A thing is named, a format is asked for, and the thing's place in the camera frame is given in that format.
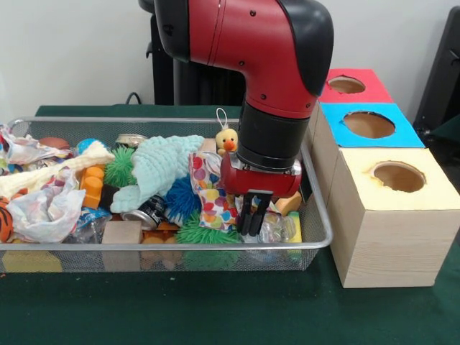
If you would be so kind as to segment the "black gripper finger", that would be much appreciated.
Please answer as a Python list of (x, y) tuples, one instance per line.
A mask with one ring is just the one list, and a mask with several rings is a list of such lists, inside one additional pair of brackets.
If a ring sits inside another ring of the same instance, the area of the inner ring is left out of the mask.
[(271, 198), (259, 198), (257, 210), (252, 215), (252, 236), (256, 236), (260, 233), (264, 217), (267, 209), (270, 206)]
[(243, 205), (239, 219), (239, 232), (242, 236), (255, 236), (257, 234), (256, 227), (252, 223), (253, 198), (253, 195), (245, 195), (243, 197)]

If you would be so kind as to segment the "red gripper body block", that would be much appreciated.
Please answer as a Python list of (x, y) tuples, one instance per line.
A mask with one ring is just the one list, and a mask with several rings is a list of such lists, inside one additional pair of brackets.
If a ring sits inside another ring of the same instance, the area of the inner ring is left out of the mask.
[(235, 153), (225, 153), (221, 162), (221, 183), (224, 190), (233, 195), (247, 193), (271, 193), (276, 198), (294, 195), (302, 179), (299, 160), (285, 172), (260, 170), (246, 165)]

